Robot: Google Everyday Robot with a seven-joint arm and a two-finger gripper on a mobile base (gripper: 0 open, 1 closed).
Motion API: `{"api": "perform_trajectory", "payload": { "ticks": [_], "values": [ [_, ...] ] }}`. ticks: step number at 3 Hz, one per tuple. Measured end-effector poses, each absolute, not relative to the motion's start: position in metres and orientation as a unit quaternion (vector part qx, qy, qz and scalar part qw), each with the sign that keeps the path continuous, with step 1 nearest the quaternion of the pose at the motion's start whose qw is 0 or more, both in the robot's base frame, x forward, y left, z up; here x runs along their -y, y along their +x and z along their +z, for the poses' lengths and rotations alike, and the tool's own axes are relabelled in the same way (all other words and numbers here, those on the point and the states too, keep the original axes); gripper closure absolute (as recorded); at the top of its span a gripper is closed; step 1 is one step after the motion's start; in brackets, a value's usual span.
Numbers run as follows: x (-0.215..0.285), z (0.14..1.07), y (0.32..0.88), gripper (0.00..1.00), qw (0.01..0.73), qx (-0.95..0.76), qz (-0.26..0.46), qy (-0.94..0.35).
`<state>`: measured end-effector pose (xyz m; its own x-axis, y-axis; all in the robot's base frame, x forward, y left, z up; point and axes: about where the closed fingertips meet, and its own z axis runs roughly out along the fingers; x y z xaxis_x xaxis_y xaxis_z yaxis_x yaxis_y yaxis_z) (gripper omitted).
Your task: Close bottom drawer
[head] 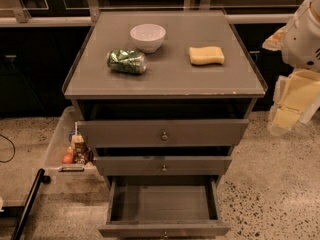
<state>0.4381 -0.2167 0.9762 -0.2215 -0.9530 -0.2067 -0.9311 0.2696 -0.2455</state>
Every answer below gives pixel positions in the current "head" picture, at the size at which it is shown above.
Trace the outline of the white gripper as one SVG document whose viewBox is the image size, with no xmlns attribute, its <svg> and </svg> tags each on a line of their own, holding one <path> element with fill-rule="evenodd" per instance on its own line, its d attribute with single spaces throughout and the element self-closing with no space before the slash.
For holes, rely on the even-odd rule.
<svg viewBox="0 0 320 240">
<path fill-rule="evenodd" d="M 270 51 L 282 49 L 285 27 L 281 27 L 262 44 Z M 276 82 L 273 105 L 269 112 L 268 130 L 281 136 L 297 123 L 307 124 L 320 108 L 320 72 L 295 69 L 288 77 L 280 76 Z"/>
</svg>

